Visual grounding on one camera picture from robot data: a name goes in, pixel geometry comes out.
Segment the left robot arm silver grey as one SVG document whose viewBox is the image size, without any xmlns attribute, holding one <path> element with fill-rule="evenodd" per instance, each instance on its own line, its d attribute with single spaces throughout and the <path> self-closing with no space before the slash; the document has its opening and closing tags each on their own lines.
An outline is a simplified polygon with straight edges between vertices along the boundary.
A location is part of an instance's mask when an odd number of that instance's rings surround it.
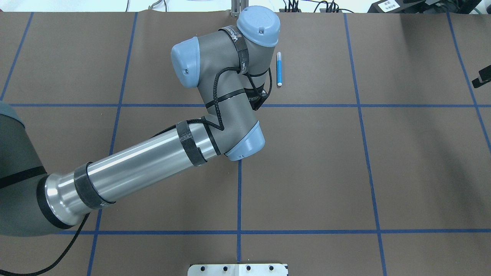
<svg viewBox="0 0 491 276">
<path fill-rule="evenodd" d="M 265 74 L 280 26 L 275 12 L 251 6 L 235 26 L 174 45 L 174 72 L 184 87 L 198 89 L 208 113 L 67 174 L 47 173 L 17 112 L 1 102 L 1 234 L 57 233 L 216 156 L 238 161 L 260 151 L 265 138 L 255 111 L 270 94 Z"/>
</svg>

